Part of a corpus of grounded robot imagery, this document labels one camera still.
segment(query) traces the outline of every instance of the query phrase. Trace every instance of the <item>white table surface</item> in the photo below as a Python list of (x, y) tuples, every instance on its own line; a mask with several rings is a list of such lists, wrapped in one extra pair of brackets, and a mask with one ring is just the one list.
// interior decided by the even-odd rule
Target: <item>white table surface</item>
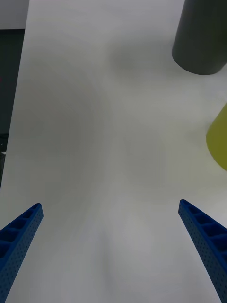
[(0, 228), (44, 219), (7, 303), (214, 303), (178, 215), (227, 226), (206, 131), (227, 100), (172, 59), (182, 0), (30, 0)]

